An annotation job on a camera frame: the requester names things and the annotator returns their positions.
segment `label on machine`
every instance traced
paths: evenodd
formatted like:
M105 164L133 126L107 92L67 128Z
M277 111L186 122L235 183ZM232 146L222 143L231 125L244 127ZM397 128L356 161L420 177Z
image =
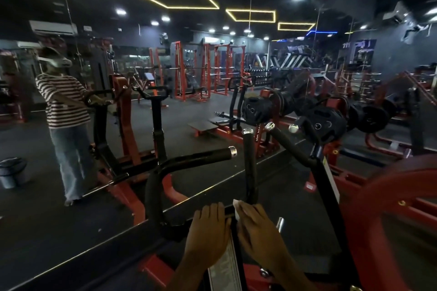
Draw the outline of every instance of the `label on machine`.
M329 167L326 157L323 158L323 166L325 167L329 182L331 183L332 189L334 190L335 198L337 199L337 202L340 202L340 192L338 191L337 184L334 181L334 177L332 176L331 168Z
M226 252L208 269L211 291L242 291L234 240L229 239Z

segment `blue led light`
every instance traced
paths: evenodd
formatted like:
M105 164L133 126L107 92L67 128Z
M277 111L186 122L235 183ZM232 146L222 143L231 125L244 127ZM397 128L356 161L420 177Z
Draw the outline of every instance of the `blue led light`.
M308 36L311 33L315 33L315 30L310 30L309 32L306 33L305 36ZM336 33L338 33L338 31L318 31L316 33L336 34Z

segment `person in striped shirt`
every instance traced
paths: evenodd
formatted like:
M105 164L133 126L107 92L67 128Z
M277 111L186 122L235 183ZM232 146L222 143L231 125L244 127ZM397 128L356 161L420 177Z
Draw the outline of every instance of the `person in striped shirt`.
M71 206L81 199L85 179L92 178L95 171L86 129L90 116L83 102L87 90L77 79L64 74L72 62L55 49L43 48L38 59L45 70L36 77L36 86L47 102L47 123L64 184L65 206ZM104 102L97 96L91 100Z

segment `sleeve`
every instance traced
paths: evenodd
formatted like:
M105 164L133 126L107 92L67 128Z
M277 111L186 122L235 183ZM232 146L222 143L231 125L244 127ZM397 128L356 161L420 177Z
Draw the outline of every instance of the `sleeve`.
M82 97L85 96L85 94L88 93L88 90L85 89L85 87L76 78L74 78L74 81L75 81L76 87L79 90Z
M47 79L44 78L36 78L36 88L38 89L41 96L45 101L50 101L55 93L58 93L58 90L55 86L50 84Z

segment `blue jeans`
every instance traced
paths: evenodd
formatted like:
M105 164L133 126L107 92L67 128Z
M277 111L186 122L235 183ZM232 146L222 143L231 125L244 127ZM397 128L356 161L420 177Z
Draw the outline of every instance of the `blue jeans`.
M50 129L50 137L61 170L65 198L80 199L85 191L84 180L94 170L86 124Z

